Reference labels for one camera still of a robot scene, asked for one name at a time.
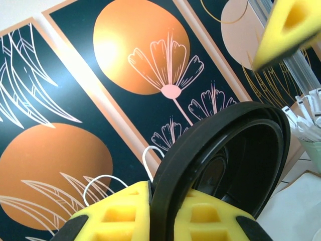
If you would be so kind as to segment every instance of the orange circle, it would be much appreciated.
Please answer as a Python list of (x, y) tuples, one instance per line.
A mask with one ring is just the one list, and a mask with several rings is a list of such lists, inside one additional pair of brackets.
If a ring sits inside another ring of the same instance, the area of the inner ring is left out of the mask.
[[(99, 14), (94, 28), (94, 51), (104, 74), (127, 91), (137, 94), (154, 94), (159, 90), (144, 79), (128, 62), (128, 56), (138, 48), (155, 69), (150, 45), (153, 41), (173, 40), (186, 48), (185, 69), (190, 55), (188, 35), (182, 24), (169, 12), (147, 0), (115, 0)], [(166, 66), (160, 49), (155, 51), (157, 67)], [(173, 69), (182, 64), (182, 53), (174, 53)], [(155, 80), (152, 67), (141, 62), (139, 69)]]
[[(46, 228), (31, 215), (40, 218), (50, 229), (54, 230), (55, 227), (50, 222), (55, 223), (55, 217), (46, 209), (68, 220), (75, 212), (73, 207), (76, 210), (82, 208), (77, 205), (76, 201), (84, 206), (79, 185), (75, 184), (74, 187), (62, 174), (74, 178), (74, 183), (78, 180), (86, 186), (88, 181), (84, 176), (94, 178), (98, 175), (112, 173), (111, 154), (98, 137), (75, 126), (59, 123), (53, 125), (55, 129), (38, 125), (25, 130), (7, 146), (0, 157), (0, 203), (2, 208), (13, 220), (40, 230)], [(30, 181), (36, 181), (32, 184), (39, 190), (27, 185), (24, 180), (29, 180), (27, 182), (29, 184)], [(109, 185), (109, 179), (102, 178), (100, 181)], [(102, 198), (95, 189), (91, 188), (91, 190), (97, 197)], [(41, 191), (52, 196), (54, 200)], [(57, 226), (60, 228), (63, 224), (63, 221), (59, 221)]]

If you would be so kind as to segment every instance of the black plastic part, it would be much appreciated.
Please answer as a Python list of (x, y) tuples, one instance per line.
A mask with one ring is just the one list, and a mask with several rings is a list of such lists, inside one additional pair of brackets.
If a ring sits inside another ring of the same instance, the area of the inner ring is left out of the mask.
[(81, 215), (68, 220), (50, 241), (74, 241), (88, 218), (87, 215)]
[(273, 241), (258, 222), (244, 216), (236, 217), (236, 221), (250, 241)]
[(196, 123), (170, 148), (156, 172), (151, 240), (173, 240), (176, 214), (191, 187), (256, 218), (281, 175), (289, 143), (285, 114), (261, 103), (238, 103)]

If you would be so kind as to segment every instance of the mint green container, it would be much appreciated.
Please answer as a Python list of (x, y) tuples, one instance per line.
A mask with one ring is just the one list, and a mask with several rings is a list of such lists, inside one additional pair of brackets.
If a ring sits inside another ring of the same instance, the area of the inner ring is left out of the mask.
[(306, 153), (311, 158), (311, 161), (313, 161), (319, 173), (321, 173), (321, 142), (305, 142), (302, 140), (299, 140), (301, 145), (305, 148)]

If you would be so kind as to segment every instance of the sponge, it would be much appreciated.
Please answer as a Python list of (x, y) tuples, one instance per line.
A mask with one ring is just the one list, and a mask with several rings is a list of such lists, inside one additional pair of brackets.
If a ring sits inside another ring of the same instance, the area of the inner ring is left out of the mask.
[(278, 0), (253, 60), (258, 71), (321, 39), (320, 0)]

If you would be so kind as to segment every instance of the wall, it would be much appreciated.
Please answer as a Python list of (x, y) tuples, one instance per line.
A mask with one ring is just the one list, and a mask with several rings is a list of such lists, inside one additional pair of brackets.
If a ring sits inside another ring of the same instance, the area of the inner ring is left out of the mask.
[(45, 11), (64, 0), (2, 0), (0, 31)]

